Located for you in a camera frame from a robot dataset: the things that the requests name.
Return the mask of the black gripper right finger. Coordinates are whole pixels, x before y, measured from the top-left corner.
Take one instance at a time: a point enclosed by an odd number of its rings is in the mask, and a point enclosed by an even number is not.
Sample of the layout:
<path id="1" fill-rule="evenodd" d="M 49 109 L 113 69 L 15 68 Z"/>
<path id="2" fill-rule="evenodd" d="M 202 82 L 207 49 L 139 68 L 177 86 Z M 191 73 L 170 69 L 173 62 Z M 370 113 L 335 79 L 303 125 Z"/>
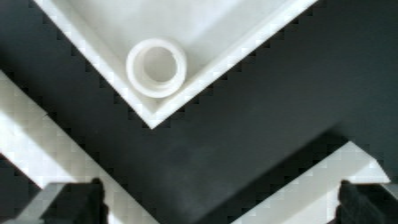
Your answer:
<path id="1" fill-rule="evenodd" d="M 398 224 L 398 183 L 340 181 L 335 224 Z"/>

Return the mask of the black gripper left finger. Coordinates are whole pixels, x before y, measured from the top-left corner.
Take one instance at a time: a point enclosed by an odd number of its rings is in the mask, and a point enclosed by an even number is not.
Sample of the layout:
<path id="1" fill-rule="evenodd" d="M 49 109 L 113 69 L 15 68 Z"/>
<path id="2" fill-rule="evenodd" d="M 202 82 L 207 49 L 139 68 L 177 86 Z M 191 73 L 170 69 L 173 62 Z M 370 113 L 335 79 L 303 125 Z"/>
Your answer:
<path id="1" fill-rule="evenodd" d="M 67 183 L 40 215 L 44 224 L 108 224 L 100 180 Z"/>

